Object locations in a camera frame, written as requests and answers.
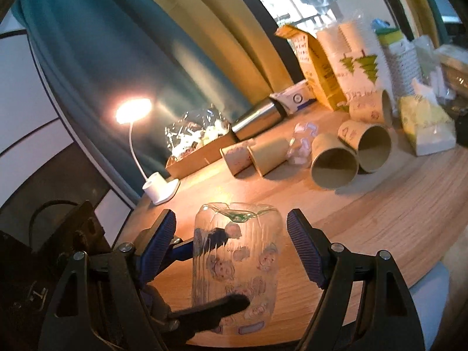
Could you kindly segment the stacked white cups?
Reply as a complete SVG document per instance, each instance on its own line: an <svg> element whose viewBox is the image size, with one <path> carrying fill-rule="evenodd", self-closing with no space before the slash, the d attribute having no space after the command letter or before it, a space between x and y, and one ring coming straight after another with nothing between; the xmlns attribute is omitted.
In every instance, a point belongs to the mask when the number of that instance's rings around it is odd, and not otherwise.
<svg viewBox="0 0 468 351"><path fill-rule="evenodd" d="M396 100L415 94L412 81L422 81L417 50L414 44L403 38L383 47L393 85Z"/></svg>

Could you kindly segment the yellow paper box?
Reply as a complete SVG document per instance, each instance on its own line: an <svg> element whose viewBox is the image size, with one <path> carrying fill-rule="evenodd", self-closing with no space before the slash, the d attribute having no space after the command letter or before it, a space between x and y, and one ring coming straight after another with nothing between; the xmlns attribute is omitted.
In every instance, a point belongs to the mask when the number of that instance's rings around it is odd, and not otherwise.
<svg viewBox="0 0 468 351"><path fill-rule="evenodd" d="M292 25L279 27L275 36L292 42L304 78L312 88L315 99L332 111L342 109L347 99L320 42L310 33Z"/></svg>

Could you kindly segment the stainless steel thermos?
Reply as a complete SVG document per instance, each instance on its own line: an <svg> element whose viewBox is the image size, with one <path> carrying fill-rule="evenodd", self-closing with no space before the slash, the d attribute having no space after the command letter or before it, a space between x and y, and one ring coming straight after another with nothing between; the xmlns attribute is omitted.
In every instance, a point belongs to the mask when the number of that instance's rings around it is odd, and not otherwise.
<svg viewBox="0 0 468 351"><path fill-rule="evenodd" d="M285 108L272 97L266 97L237 119L232 130L239 141L248 140L274 127L286 118Z"/></svg>

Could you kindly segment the paper cup by pack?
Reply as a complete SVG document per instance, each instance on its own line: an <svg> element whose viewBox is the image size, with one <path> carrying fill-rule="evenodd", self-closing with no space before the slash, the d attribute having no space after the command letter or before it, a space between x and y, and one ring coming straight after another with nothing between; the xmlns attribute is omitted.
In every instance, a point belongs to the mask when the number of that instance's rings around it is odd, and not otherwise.
<svg viewBox="0 0 468 351"><path fill-rule="evenodd" d="M386 127L391 127L393 123L391 100L385 90L354 98L349 103L349 113L354 121L382 124Z"/></svg>

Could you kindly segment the white blue small carton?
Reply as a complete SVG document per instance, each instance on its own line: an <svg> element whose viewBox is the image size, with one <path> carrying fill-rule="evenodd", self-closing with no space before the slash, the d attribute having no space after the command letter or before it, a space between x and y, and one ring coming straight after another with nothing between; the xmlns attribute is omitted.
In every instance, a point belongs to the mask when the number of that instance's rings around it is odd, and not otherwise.
<svg viewBox="0 0 468 351"><path fill-rule="evenodd" d="M306 79L279 92L270 94L270 98L278 102L288 116L304 109L315 101L312 87Z"/></svg>

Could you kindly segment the paper cup rear right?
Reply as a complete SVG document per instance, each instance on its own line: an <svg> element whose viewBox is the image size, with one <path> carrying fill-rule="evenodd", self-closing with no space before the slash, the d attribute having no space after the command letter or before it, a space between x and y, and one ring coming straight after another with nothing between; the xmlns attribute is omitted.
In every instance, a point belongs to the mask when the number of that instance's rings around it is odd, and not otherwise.
<svg viewBox="0 0 468 351"><path fill-rule="evenodd" d="M348 120L340 125L338 137L355 151L360 168L366 173L383 167L392 150L390 133L379 124Z"/></svg>

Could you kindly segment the paper cup far left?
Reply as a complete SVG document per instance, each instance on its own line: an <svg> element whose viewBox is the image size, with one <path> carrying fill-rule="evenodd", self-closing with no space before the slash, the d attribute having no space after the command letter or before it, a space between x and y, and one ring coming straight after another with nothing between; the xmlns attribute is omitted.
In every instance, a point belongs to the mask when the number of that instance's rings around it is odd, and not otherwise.
<svg viewBox="0 0 468 351"><path fill-rule="evenodd" d="M248 147L253 145L255 140L249 139L220 149L222 159L233 177L252 165Z"/></svg>

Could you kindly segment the white desk lamp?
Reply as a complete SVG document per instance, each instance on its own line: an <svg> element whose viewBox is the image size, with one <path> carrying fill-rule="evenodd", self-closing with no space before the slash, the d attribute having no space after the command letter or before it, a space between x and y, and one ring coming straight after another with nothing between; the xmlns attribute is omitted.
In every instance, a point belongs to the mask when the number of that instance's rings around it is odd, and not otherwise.
<svg viewBox="0 0 468 351"><path fill-rule="evenodd" d="M132 97L117 108L116 121L118 124L128 124L128 146L136 167L144 179L142 189L153 205L158 206L175 196L180 187L180 181L177 178L167 181L159 172L148 176L136 156L133 146L133 126L137 121L145 118L151 110L152 102L149 98Z"/></svg>

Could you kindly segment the paper cup pack, tree print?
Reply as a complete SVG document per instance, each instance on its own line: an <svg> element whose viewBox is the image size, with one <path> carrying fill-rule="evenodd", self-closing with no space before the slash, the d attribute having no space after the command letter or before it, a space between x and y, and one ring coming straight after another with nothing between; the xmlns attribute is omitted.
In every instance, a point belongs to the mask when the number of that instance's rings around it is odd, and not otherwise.
<svg viewBox="0 0 468 351"><path fill-rule="evenodd" d="M317 31L316 38L348 101L384 90L396 108L390 67L369 20L358 15L334 23Z"/></svg>

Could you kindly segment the crumpled clear plastic cup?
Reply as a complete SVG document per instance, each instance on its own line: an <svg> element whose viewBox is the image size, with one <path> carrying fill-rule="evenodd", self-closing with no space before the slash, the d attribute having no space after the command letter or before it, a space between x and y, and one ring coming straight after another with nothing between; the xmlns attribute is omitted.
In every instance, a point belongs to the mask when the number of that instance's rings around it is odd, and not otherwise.
<svg viewBox="0 0 468 351"><path fill-rule="evenodd" d="M290 140L286 158L289 164L310 167L312 162L312 142L318 134L318 127L312 122L296 124Z"/></svg>

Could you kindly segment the clear plastic sticker cup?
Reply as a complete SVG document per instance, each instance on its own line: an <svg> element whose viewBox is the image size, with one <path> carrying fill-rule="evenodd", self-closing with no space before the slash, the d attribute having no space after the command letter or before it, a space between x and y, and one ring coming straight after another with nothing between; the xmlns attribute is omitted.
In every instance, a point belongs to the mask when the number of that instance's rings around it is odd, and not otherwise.
<svg viewBox="0 0 468 351"><path fill-rule="evenodd" d="M246 335L263 330L274 313L283 219L268 204L207 203L194 220L192 305L245 295L250 305L212 331Z"/></svg>

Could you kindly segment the paper cup front right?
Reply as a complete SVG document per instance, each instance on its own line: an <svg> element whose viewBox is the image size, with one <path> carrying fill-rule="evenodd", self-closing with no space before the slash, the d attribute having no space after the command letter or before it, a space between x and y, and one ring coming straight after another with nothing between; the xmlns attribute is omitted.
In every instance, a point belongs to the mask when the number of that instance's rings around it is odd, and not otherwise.
<svg viewBox="0 0 468 351"><path fill-rule="evenodd" d="M358 171L357 155L337 135L321 133L312 141L311 177L321 189L349 185Z"/></svg>

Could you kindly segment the plain brown paper cup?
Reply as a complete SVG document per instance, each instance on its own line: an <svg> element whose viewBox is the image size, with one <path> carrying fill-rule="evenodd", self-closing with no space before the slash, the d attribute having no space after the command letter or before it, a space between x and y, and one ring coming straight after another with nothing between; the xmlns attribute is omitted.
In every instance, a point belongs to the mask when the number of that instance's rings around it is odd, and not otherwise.
<svg viewBox="0 0 468 351"><path fill-rule="evenodd" d="M289 141L285 138L255 143L247 147L252 163L261 177L285 162L288 149Z"/></svg>

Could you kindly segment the teal yellow curtain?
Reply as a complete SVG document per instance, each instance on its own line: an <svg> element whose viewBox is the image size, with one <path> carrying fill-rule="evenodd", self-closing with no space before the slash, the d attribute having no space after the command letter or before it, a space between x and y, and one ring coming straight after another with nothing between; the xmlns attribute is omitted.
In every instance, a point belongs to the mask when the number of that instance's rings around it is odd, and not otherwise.
<svg viewBox="0 0 468 351"><path fill-rule="evenodd" d="M131 200L164 173L164 129L215 106L230 121L302 78L246 0L16 0L51 91Z"/></svg>

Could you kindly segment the clear plastic snack bag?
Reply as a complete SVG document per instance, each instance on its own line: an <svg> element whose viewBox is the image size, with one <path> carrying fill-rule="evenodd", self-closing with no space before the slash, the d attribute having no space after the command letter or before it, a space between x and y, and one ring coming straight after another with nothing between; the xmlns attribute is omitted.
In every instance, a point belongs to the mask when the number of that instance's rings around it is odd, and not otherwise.
<svg viewBox="0 0 468 351"><path fill-rule="evenodd" d="M176 161L226 135L231 124L211 105L207 109L186 112L181 119L165 127L167 148Z"/></svg>

